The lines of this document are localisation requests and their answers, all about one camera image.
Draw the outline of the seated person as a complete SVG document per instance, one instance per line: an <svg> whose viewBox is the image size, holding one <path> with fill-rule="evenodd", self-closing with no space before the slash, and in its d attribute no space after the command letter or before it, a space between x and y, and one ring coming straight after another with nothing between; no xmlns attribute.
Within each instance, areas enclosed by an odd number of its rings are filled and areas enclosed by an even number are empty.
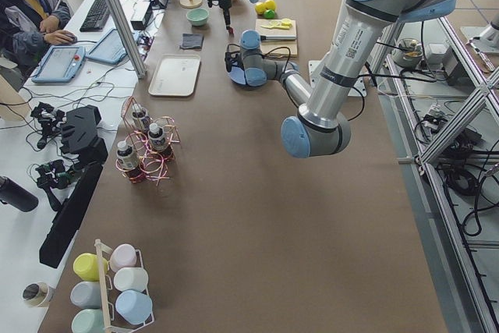
<svg viewBox="0 0 499 333"><path fill-rule="evenodd" d="M1 0L1 53L28 76L51 46L76 42L70 19L60 0Z"/></svg>

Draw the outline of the blue teach pendant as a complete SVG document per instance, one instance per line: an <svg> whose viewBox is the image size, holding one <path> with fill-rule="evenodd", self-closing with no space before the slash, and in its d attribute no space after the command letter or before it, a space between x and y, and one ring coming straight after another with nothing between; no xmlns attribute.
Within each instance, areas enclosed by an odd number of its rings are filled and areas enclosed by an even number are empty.
<svg viewBox="0 0 499 333"><path fill-rule="evenodd" d="M31 80L35 83L68 83L80 70L86 56L83 46L51 46Z"/></svg>
<svg viewBox="0 0 499 333"><path fill-rule="evenodd" d="M87 53L86 59L109 66L120 63L127 56L119 32L110 29Z"/></svg>

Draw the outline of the green bowl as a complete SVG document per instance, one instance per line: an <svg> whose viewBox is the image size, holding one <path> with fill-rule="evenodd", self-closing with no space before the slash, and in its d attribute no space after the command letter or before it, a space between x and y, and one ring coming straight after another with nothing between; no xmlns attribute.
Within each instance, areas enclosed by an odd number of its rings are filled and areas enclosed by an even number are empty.
<svg viewBox="0 0 499 333"><path fill-rule="evenodd" d="M186 18L193 27L201 27L207 24L209 12L203 8L191 9Z"/></svg>

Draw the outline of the mint green cup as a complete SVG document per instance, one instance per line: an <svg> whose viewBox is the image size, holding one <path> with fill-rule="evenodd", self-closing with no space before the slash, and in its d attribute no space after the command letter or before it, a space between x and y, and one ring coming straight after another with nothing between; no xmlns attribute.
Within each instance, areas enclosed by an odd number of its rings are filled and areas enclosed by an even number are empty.
<svg viewBox="0 0 499 333"><path fill-rule="evenodd" d="M102 333L104 318L101 309L81 310L71 323L72 333Z"/></svg>

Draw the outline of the blue plate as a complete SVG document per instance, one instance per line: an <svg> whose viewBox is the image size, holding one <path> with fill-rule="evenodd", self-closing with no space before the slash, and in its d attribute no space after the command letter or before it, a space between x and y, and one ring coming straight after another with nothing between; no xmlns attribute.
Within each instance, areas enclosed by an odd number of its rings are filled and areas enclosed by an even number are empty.
<svg viewBox="0 0 499 333"><path fill-rule="evenodd" d="M236 83L240 86L247 85L244 69L240 67L233 66L231 71L228 72L228 76L233 83Z"/></svg>

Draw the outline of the green lime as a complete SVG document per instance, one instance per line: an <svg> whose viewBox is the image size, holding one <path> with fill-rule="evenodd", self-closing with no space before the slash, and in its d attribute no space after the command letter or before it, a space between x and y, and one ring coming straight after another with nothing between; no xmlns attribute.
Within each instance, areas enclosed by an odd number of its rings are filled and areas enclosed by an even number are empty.
<svg viewBox="0 0 499 333"><path fill-rule="evenodd" d="M264 18L265 19L274 19L275 18L275 11L273 9L267 9L264 12Z"/></svg>

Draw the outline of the blue cup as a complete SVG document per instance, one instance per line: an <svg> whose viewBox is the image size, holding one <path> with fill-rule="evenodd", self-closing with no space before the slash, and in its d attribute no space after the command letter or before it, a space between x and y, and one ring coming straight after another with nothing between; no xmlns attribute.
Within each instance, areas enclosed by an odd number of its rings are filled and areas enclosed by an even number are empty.
<svg viewBox="0 0 499 333"><path fill-rule="evenodd" d="M152 299L136 290L121 292L115 302L117 312L130 324L144 323L152 313Z"/></svg>

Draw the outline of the wooden cutting board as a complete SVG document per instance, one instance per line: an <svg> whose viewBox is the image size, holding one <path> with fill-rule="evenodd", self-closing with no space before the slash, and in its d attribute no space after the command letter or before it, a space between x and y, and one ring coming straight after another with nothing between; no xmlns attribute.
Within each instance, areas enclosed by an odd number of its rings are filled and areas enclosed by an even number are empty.
<svg viewBox="0 0 499 333"><path fill-rule="evenodd" d="M291 19L292 28L290 30L269 30L261 27L265 23L281 22L281 19L257 19L254 30L259 35L294 35L297 37L297 26L295 20ZM260 41L260 49L264 54L270 55L286 55L289 53L291 56L298 55L298 42L296 41Z"/></svg>

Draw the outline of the yellow lemon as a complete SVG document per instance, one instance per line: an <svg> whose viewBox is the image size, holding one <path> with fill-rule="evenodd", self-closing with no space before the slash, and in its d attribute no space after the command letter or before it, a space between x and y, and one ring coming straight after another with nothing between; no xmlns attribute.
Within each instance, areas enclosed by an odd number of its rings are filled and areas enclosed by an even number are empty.
<svg viewBox="0 0 499 333"><path fill-rule="evenodd" d="M257 2L254 5L254 8L255 8L255 11L258 15L263 15L267 10L267 7L263 2Z"/></svg>
<svg viewBox="0 0 499 333"><path fill-rule="evenodd" d="M264 9L275 11L277 8L277 4L275 0L265 0L264 1Z"/></svg>

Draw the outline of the dark drink bottle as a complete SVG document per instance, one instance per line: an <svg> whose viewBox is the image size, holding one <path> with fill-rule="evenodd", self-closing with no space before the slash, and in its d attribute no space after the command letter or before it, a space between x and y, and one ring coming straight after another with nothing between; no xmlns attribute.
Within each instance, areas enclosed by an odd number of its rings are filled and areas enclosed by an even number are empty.
<svg viewBox="0 0 499 333"><path fill-rule="evenodd" d="M158 153L166 151L168 143L165 138L165 132L156 122L149 125L148 138L152 149Z"/></svg>
<svg viewBox="0 0 499 333"><path fill-rule="evenodd" d="M151 124L151 119L148 111L140 104L135 103L132 105L132 117L136 129L147 132Z"/></svg>
<svg viewBox="0 0 499 333"><path fill-rule="evenodd" d="M140 159L136 150L125 140L117 144L117 161L121 170L131 180L136 180L141 175Z"/></svg>

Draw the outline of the white cup rack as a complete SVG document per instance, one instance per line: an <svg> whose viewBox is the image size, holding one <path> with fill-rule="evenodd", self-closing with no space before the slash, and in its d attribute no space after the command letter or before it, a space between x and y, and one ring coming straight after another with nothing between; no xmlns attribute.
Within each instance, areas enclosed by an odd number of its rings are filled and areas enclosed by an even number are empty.
<svg viewBox="0 0 499 333"><path fill-rule="evenodd" d="M121 291L117 290L114 286L113 279L116 273L110 268L109 264L109 259L114 248L106 245L100 239L94 241L94 247L97 255L99 283L101 288L101 309L104 318L104 332L140 332L145 327L152 325L155 322L153 308L149 318L144 323L138 325L128 323L117 312L115 302ZM144 268L142 253L138 248L136 248L136 265L134 267ZM147 294L150 297L148 284L147 288L142 293Z"/></svg>

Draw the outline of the aluminium frame post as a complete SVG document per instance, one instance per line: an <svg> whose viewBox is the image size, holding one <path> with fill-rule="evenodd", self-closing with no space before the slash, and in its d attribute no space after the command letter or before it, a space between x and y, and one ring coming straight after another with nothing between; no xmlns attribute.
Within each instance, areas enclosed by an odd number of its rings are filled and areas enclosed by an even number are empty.
<svg viewBox="0 0 499 333"><path fill-rule="evenodd" d="M140 56L139 50L136 46L136 42L133 39L133 33L130 30L126 15L123 11L121 2L119 0L105 0L110 9L112 19L114 21L115 27L118 31L122 44L126 50L126 53L133 65L133 69L139 79L146 76L146 67Z"/></svg>

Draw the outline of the grey folded cloth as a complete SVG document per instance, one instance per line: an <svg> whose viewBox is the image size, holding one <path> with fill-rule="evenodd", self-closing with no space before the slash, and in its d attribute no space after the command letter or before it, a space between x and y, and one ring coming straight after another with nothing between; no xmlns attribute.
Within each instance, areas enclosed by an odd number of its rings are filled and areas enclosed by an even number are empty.
<svg viewBox="0 0 499 333"><path fill-rule="evenodd" d="M183 34L179 47L183 50L200 50L203 47L203 35Z"/></svg>

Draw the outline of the cream rabbit tray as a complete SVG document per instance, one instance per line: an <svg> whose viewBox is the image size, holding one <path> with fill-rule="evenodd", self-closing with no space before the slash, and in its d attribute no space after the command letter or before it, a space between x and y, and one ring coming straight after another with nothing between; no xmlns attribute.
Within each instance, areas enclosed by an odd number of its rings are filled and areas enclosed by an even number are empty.
<svg viewBox="0 0 499 333"><path fill-rule="evenodd" d="M148 93L155 97L192 95L200 62L199 55L162 55L151 79Z"/></svg>

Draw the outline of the grey cup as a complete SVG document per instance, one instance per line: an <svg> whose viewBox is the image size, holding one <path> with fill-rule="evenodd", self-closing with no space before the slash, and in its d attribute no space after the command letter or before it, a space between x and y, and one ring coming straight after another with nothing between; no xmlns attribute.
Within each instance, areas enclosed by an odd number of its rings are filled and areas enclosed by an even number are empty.
<svg viewBox="0 0 499 333"><path fill-rule="evenodd" d="M71 293L70 301L81 309L101 308L101 289L98 282L79 282Z"/></svg>

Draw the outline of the yellow plastic knife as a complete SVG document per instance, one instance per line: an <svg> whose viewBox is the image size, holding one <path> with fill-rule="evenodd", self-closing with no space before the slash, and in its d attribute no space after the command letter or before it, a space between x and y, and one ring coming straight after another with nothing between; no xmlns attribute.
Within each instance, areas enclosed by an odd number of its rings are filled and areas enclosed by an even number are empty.
<svg viewBox="0 0 499 333"><path fill-rule="evenodd" d="M279 22L273 22L273 23L265 23L261 25L262 28L264 29L269 29L269 30L290 30L292 28L291 23L279 23Z"/></svg>

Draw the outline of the black keyboard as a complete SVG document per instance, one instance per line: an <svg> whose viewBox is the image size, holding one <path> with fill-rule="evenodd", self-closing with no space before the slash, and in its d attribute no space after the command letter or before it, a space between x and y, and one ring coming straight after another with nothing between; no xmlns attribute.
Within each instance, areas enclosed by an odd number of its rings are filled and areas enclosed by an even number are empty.
<svg viewBox="0 0 499 333"><path fill-rule="evenodd" d="M80 32L98 32L108 21L110 10L106 0L94 0L82 25Z"/></svg>

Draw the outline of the black water bottle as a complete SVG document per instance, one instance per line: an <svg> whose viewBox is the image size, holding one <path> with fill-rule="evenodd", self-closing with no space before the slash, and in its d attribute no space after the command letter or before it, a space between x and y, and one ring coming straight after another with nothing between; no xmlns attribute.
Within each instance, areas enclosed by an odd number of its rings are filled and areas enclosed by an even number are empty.
<svg viewBox="0 0 499 333"><path fill-rule="evenodd" d="M38 205L38 198L13 180L1 177L1 202L22 212L30 212Z"/></svg>

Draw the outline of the yellow cup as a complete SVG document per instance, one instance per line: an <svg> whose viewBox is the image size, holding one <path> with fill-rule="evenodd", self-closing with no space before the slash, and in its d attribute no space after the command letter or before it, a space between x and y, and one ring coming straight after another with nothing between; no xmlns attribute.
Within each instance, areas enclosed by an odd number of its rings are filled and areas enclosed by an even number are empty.
<svg viewBox="0 0 499 333"><path fill-rule="evenodd" d="M97 255L95 253L82 253L73 261L73 271L85 282L97 282L99 272Z"/></svg>

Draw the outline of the white cup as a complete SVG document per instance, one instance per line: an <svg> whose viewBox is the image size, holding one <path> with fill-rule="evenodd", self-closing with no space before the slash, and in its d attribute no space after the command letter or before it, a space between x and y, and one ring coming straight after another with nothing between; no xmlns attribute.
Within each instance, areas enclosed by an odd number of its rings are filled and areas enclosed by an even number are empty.
<svg viewBox="0 0 499 333"><path fill-rule="evenodd" d="M143 292L149 282L149 274L142 267L124 267L116 272L113 279L117 290Z"/></svg>

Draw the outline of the pink cup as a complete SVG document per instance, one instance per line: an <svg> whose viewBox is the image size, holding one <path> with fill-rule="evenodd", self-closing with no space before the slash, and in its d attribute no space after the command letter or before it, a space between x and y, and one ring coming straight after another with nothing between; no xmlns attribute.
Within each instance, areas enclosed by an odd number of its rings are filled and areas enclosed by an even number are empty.
<svg viewBox="0 0 499 333"><path fill-rule="evenodd" d="M124 267L134 267L136 265L136 249L128 243L117 246L111 254L109 264L114 272Z"/></svg>

